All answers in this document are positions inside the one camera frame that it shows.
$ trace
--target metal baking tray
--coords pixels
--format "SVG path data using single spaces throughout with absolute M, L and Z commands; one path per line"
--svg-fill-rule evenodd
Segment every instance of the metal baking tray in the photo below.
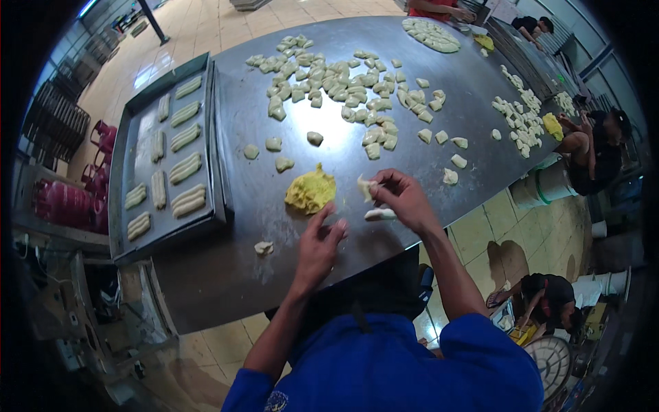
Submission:
M 131 99 L 124 107 L 110 171 L 108 214 L 110 253 L 117 264 L 126 264 L 163 252 L 167 247 L 198 237 L 226 223 L 222 185 L 219 182 L 219 163 L 215 149 L 214 64 L 206 53 L 166 73 Z M 202 75 L 202 85 L 193 93 L 176 100 L 176 89 L 190 79 Z M 169 117 L 158 121 L 158 103 L 167 93 Z M 199 112 L 179 125 L 171 127 L 176 111 L 196 100 Z M 173 153 L 171 139 L 195 122 L 202 127 L 200 136 Z M 159 163 L 151 162 L 151 139 L 156 131 L 165 133 L 165 155 Z M 202 154 L 202 166 L 194 175 L 176 186 L 169 184 L 169 171 L 194 152 Z M 159 169 L 165 172 L 167 206 L 156 210 L 152 199 L 151 176 Z M 130 210 L 124 209 L 126 193 L 140 183 L 147 185 L 146 199 Z M 206 205 L 183 218 L 172 215 L 171 201 L 176 196 L 202 183 L 206 186 Z M 143 212 L 151 213 L 151 228 L 133 242 L 128 241 L 128 223 Z

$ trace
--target person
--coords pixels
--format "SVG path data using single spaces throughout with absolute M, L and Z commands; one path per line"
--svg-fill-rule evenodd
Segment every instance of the person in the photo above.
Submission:
M 581 310 L 575 306 L 575 292 L 567 279 L 539 273 L 526 275 L 509 291 L 491 293 L 487 306 L 489 309 L 496 308 L 518 293 L 522 294 L 526 312 L 517 325 L 521 329 L 529 323 L 529 319 L 533 320 L 538 329 L 532 340 L 545 332 L 553 333 L 556 328 L 573 334 L 581 327 Z
M 536 20 L 531 16 L 516 17 L 511 23 L 512 26 L 519 30 L 528 41 L 533 43 L 538 50 L 542 51 L 543 47 L 537 40 L 542 33 L 554 33 L 554 23 L 548 17 L 540 17 Z
M 457 0 L 410 0 L 407 6 L 410 16 L 430 17 L 440 22 L 447 22 L 451 17 L 468 23 L 476 20 L 476 13 L 459 7 Z
M 594 127 L 589 117 L 594 120 Z M 631 136 L 627 114 L 613 107 L 608 113 L 582 111 L 579 126 L 564 113 L 558 115 L 558 121 L 570 132 L 554 151 L 569 157 L 567 171 L 572 187 L 583 196 L 600 192 L 622 167 L 620 146 Z
M 366 271 L 370 287 L 358 279 L 342 288 L 361 278 L 358 274 L 314 294 L 332 270 L 337 245 L 348 230 L 344 219 L 323 226 L 335 211 L 328 203 L 309 219 L 300 237 L 291 287 L 238 371 L 222 410 L 423 410 L 432 396 L 448 410 L 507 411 L 509 404 L 501 399 L 514 399 L 518 410 L 539 411 L 544 391 L 537 365 L 488 319 L 485 302 L 421 185 L 396 169 L 381 170 L 372 181 L 377 183 L 370 189 L 376 204 L 389 205 L 420 237 L 436 268 L 449 318 L 440 336 L 444 358 L 436 358 L 417 342 L 410 317 L 419 313 L 418 304 L 406 305 L 403 288 L 390 283 L 389 260 Z M 398 274 L 399 281 L 418 279 L 418 249 L 415 253 L 416 261 L 409 265 L 412 273 Z M 394 266 L 406 265 L 400 255 L 393 259 Z M 385 307 L 373 290 L 394 301 L 388 309 L 372 309 Z M 316 299 L 324 299 L 325 293 L 343 301 L 326 301 L 324 310 L 338 306 L 344 314 L 325 319 L 310 333 L 308 320 L 318 317 L 308 312 L 318 308 Z M 307 334 L 302 340 L 301 331 Z M 277 382 L 286 361 L 292 371 Z

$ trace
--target logo on shirt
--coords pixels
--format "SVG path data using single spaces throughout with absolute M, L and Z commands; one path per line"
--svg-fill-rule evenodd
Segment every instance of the logo on shirt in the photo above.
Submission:
M 268 402 L 266 402 L 266 407 L 264 412 L 280 412 L 284 410 L 288 404 L 288 395 L 282 394 L 280 391 L 272 391 Z

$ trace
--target tiled floor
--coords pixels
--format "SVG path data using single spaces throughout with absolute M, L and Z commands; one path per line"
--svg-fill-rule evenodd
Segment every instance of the tiled floor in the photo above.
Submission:
M 252 38 L 300 24 L 362 15 L 404 15 L 393 0 L 273 0 L 253 13 L 237 12 L 228 0 L 170 0 L 154 11 L 171 36 L 164 46 L 151 28 L 128 36 L 106 63 L 79 104 L 92 117 L 118 125 L 124 105 L 149 83 L 189 59 L 229 49 Z M 80 179 L 96 147 L 83 144 L 58 172 Z M 516 283 L 528 273 L 544 272 L 573 279 L 585 261 L 590 232 L 585 200 L 552 202 L 532 210 L 517 209 L 506 189 L 449 228 L 461 262 L 484 297 L 506 280 Z M 421 248 L 420 261 L 430 263 Z M 439 293 L 415 320 L 418 338 L 429 348 L 448 319 Z M 246 354 L 268 325 L 263 314 L 181 336 L 178 347 L 145 361 L 143 383 L 158 402 L 180 411 L 217 411 Z

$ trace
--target stainless steel table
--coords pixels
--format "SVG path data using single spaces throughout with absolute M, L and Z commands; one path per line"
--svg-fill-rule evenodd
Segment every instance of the stainless steel table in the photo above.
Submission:
M 377 170 L 395 167 L 418 179 L 444 225 L 449 225 L 512 184 L 539 163 L 556 147 L 545 135 L 542 148 L 534 147 L 529 159 L 521 157 L 510 141 L 505 118 L 491 107 L 495 96 L 520 101 L 517 90 L 501 74 L 499 65 L 515 69 L 500 53 L 487 59 L 478 52 L 480 46 L 460 31 L 447 27 L 460 39 L 457 53 L 441 54 L 408 36 L 401 27 L 402 17 L 374 16 L 329 20 L 281 30 L 232 47 L 215 56 L 220 71 L 220 104 L 223 123 L 223 147 L 233 192 L 235 221 L 221 233 L 181 245 L 176 250 L 153 256 L 158 281 L 167 308 L 179 333 L 188 333 L 250 316 L 277 306 L 293 279 L 297 262 L 297 242 L 307 218 L 286 207 L 286 188 L 296 177 L 314 169 L 318 162 L 334 175 L 337 185 L 334 219 L 345 217 L 350 235 L 339 246 L 335 268 L 324 285 L 355 275 L 419 242 L 418 237 L 397 221 L 369 223 L 364 213 L 369 205 L 357 190 L 357 177 L 375 175 Z M 244 61 L 255 54 L 277 55 L 275 46 L 286 35 L 304 34 L 313 39 L 310 48 L 323 52 L 327 62 L 348 60 L 355 48 L 373 51 L 393 70 L 391 59 L 403 62 L 411 90 L 419 89 L 415 78 L 430 81 L 426 99 L 432 91 L 442 89 L 447 98 L 444 108 L 433 113 L 430 125 L 399 104 L 392 96 L 393 110 L 387 111 L 400 129 L 394 152 L 382 150 L 382 158 L 369 161 L 361 140 L 366 127 L 346 123 L 341 118 L 342 104 L 323 98 L 321 109 L 313 109 L 308 100 L 285 103 L 288 114 L 283 122 L 266 115 L 266 88 L 273 74 L 253 70 Z M 351 76 L 364 73 L 362 64 Z M 558 111 L 553 102 L 547 110 Z M 445 130 L 450 137 L 469 139 L 469 149 L 453 143 L 443 146 L 435 140 L 423 143 L 417 132 L 429 128 L 433 133 Z M 493 140 L 490 131 L 497 128 L 503 139 Z M 306 132 L 316 131 L 325 140 L 317 148 L 306 141 Z M 264 147 L 267 137 L 283 138 L 280 153 L 295 160 L 295 167 L 278 174 L 274 159 Z M 256 144 L 260 154 L 254 161 L 244 158 L 242 149 Z M 444 167 L 456 169 L 450 157 L 460 153 L 469 161 L 458 169 L 459 182 L 454 187 L 442 183 Z M 275 252 L 258 258 L 254 244 L 273 241 Z

